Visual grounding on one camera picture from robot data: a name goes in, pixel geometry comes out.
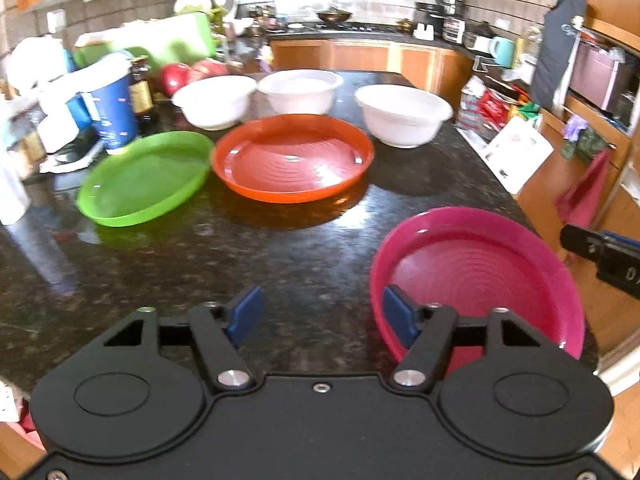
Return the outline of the magenta plastic plate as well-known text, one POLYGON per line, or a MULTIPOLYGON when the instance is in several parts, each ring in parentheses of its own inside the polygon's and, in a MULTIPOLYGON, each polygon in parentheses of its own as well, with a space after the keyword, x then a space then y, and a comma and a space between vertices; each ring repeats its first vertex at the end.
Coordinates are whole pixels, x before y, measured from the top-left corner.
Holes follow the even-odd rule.
POLYGON ((507 308, 573 358, 582 354, 585 312, 570 272, 540 237, 500 214, 435 208, 384 238, 371 266, 370 297, 378 332, 401 360, 407 350, 383 314, 388 285, 417 304, 446 304, 462 316, 507 308))

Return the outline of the red apple right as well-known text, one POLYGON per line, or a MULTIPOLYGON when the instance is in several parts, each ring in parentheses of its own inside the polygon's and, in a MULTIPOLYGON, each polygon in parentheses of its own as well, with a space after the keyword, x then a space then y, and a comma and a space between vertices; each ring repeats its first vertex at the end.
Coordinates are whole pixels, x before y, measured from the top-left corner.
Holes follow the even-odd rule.
POLYGON ((217 76, 226 76, 230 74, 227 65, 212 58, 204 58, 191 66, 192 72, 198 75, 198 78, 210 78, 217 76))

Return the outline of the teal electric kettle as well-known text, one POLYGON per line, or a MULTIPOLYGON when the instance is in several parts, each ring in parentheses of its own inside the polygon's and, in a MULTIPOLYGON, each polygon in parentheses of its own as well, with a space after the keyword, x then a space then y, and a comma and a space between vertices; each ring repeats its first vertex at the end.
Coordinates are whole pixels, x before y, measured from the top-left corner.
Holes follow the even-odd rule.
POLYGON ((515 42, 506 37, 495 36, 490 40, 489 53, 498 66, 511 68, 515 54, 515 42))

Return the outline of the orange plastic plate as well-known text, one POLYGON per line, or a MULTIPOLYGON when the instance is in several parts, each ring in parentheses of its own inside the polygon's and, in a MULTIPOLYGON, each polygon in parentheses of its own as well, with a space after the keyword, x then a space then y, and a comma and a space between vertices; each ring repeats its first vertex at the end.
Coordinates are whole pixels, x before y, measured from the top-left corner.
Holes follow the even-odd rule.
POLYGON ((212 168, 241 196, 302 204, 350 188, 374 155, 367 133, 349 122, 326 115, 277 115, 226 133, 215 143, 212 168))

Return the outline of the red apple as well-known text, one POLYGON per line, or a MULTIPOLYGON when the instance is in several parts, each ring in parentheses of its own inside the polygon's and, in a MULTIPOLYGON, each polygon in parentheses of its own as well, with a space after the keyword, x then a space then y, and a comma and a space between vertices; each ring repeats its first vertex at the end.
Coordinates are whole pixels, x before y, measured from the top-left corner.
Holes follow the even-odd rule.
POLYGON ((230 74, 227 65, 212 58, 204 58, 191 66, 192 72, 198 75, 198 78, 210 78, 217 76, 226 76, 230 74))
POLYGON ((184 63, 171 63, 160 70, 158 82, 163 95, 171 98, 188 82, 191 67, 184 63))

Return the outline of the red apple left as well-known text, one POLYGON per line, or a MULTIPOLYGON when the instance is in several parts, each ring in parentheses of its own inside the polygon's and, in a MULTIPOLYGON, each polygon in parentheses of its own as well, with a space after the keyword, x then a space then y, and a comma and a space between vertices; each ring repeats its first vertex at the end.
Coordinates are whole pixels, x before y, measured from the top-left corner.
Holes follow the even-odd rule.
POLYGON ((160 70, 158 82, 163 95, 171 98, 188 82, 191 67, 184 63, 171 63, 160 70))

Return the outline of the black wok on stove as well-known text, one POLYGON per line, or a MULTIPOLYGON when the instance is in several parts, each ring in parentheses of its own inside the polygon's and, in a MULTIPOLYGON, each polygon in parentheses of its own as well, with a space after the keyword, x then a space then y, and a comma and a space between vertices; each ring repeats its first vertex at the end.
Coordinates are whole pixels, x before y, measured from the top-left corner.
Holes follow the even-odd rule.
POLYGON ((335 8, 317 11, 316 14, 323 23, 344 23, 352 17, 350 12, 335 8))

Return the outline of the white purple water bottle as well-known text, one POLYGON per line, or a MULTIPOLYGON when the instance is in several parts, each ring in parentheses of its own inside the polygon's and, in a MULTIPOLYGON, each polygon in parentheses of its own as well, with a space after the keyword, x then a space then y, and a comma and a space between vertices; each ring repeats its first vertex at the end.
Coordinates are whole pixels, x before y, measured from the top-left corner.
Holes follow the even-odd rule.
POLYGON ((10 226, 28 211, 30 199, 20 177, 5 157, 1 157, 0 169, 0 220, 10 226))

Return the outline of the white window gift box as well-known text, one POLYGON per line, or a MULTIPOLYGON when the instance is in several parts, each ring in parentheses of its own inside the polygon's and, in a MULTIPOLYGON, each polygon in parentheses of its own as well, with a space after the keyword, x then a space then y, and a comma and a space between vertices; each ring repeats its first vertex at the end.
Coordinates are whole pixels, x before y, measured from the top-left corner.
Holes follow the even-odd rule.
POLYGON ((552 153, 552 144, 533 124, 515 116, 483 148, 480 157, 503 187, 518 195, 552 153))

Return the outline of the dark sauce jar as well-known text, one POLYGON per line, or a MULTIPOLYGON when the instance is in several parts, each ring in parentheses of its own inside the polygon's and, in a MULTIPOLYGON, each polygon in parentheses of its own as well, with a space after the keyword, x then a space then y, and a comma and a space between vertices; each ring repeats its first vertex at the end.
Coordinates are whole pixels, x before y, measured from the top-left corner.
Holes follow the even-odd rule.
POLYGON ((129 93, 132 110, 142 132, 149 131, 157 120, 150 73, 146 55, 131 60, 129 93))

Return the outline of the white ribbed bowl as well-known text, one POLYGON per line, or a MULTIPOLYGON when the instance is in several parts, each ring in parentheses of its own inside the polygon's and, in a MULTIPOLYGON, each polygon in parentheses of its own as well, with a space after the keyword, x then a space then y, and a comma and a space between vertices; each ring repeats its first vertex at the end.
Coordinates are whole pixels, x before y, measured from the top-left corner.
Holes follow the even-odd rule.
POLYGON ((344 78, 330 70, 280 70, 258 82, 257 90, 279 115, 325 115, 344 78))
POLYGON ((418 148, 430 143, 454 116, 437 94, 399 84, 370 84, 354 94, 363 120, 375 139, 392 148, 418 148))
POLYGON ((171 103, 192 126, 218 131, 245 117, 256 90, 257 81, 249 76, 217 76, 187 84, 172 96, 171 103))

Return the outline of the purple rubber glove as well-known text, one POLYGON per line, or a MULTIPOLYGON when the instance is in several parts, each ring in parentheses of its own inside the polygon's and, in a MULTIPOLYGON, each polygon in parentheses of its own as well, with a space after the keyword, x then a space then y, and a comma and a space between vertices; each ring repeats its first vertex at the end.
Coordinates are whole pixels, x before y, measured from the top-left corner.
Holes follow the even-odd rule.
POLYGON ((588 122, 579 115, 572 115, 568 118, 563 129, 563 138, 570 143, 576 143, 580 134, 588 128, 588 122))

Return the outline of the white plastic tray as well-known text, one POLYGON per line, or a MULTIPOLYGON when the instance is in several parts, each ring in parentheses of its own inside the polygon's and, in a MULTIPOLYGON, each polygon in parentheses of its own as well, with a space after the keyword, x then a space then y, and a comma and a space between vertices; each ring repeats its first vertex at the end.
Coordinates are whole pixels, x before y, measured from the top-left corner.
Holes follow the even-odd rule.
POLYGON ((101 140, 97 140, 84 154, 73 148, 50 154, 39 165, 39 172, 40 174, 70 174, 71 172, 84 170, 91 166, 103 151, 104 143, 101 140))

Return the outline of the green plastic plate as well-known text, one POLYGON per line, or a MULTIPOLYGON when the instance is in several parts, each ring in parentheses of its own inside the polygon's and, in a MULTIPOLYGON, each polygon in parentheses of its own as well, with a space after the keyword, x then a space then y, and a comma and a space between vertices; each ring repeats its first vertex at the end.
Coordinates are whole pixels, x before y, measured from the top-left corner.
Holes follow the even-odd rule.
POLYGON ((193 131, 168 131, 131 143, 85 178, 79 211, 100 226, 136 226, 173 211, 210 173, 214 142, 193 131))

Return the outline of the blue paper coffee cup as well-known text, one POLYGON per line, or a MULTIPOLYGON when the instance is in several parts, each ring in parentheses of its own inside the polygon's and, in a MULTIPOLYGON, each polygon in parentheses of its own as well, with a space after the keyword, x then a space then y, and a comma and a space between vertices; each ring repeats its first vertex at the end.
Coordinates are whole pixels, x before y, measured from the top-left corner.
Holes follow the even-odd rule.
POLYGON ((76 73, 78 93, 108 154, 121 153, 138 136, 130 68, 130 59, 114 52, 76 73))

